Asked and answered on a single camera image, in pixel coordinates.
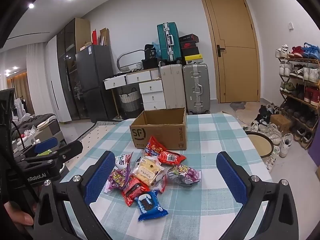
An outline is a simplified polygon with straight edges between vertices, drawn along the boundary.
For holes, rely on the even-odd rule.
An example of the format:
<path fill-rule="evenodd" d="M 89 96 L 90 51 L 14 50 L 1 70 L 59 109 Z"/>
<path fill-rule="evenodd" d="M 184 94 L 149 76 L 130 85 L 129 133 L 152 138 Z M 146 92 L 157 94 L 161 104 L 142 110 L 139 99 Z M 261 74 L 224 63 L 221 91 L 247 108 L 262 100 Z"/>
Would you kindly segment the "person's left hand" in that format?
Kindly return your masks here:
<path fill-rule="evenodd" d="M 34 220 L 28 213 L 12 206 L 10 202 L 5 203 L 4 207 L 19 231 L 24 231 L 25 226 L 33 226 Z"/>

